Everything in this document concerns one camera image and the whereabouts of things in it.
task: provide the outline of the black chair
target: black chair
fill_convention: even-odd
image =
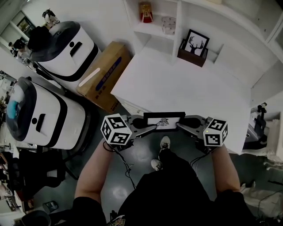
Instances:
[[[71,221],[71,210],[65,210],[49,215],[44,211],[36,210],[24,215],[19,223],[19,226],[70,226],[73,225]]]
[[[26,149],[19,152],[19,159],[8,163],[10,187],[21,191],[25,200],[31,199],[44,186],[55,188],[65,179],[67,172],[75,180],[78,178],[65,165],[61,150],[34,153]],[[49,171],[57,170],[57,177],[48,177]]]

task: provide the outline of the picture frame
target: picture frame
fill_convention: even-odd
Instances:
[[[190,29],[187,34],[186,42],[183,45],[183,49],[197,56],[202,56],[205,52],[208,42],[208,37]]]
[[[157,125],[155,132],[177,131],[176,123],[184,119],[185,112],[144,113],[143,118],[148,125]]]

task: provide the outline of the white wall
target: white wall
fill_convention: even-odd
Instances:
[[[32,70],[28,69],[22,63],[17,61],[12,54],[4,51],[2,48],[0,48],[0,59],[0,70],[4,71],[13,78],[19,79],[20,77],[29,76],[31,77],[33,82],[42,85],[54,92],[63,94],[62,90],[55,87],[53,84],[51,84]]]
[[[265,102],[267,103],[267,113],[264,115],[264,119],[268,121],[279,118],[280,112],[283,112],[283,91]]]
[[[252,88],[251,106],[257,106],[272,98],[283,88],[283,64],[277,61]]]
[[[9,43],[4,40],[1,36],[0,36],[0,48],[4,49],[6,52],[11,53],[11,47],[9,46]]]
[[[24,4],[22,12],[35,26],[42,26],[45,24],[42,14],[49,8],[48,1],[46,0],[30,0]]]
[[[17,39],[21,38],[21,35],[11,24],[8,24],[8,26],[3,30],[1,37],[8,43],[14,43]]]
[[[13,17],[20,11],[21,6],[25,1],[26,0],[8,0],[5,5],[0,8],[0,33],[9,24]]]
[[[223,0],[223,4],[243,14],[244,16],[255,20],[263,0]]]
[[[6,72],[15,79],[20,77],[28,77],[35,75],[33,71],[25,67],[22,63],[17,61],[12,54],[8,54],[0,48],[0,70]]]
[[[15,25],[17,25],[23,18],[25,17],[25,15],[20,11],[18,12],[18,14],[13,18],[13,23]]]

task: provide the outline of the white cabinet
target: white cabinet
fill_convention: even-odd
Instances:
[[[283,91],[283,10],[276,0],[124,0],[136,55],[112,90],[131,114],[185,111],[228,121],[226,146],[241,153],[250,109]],[[176,17],[164,35],[162,16]],[[202,68],[177,58],[189,29],[210,38]]]

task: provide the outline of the sneaker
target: sneaker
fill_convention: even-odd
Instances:
[[[162,162],[160,162],[158,159],[153,159],[153,160],[151,160],[151,166],[156,171],[159,171],[159,170],[162,169]]]
[[[169,139],[169,137],[164,136],[164,137],[162,138],[162,140],[161,140],[161,142],[160,142],[160,148],[161,148],[161,150],[162,150],[162,149],[166,149],[166,148],[170,149],[170,139]]]

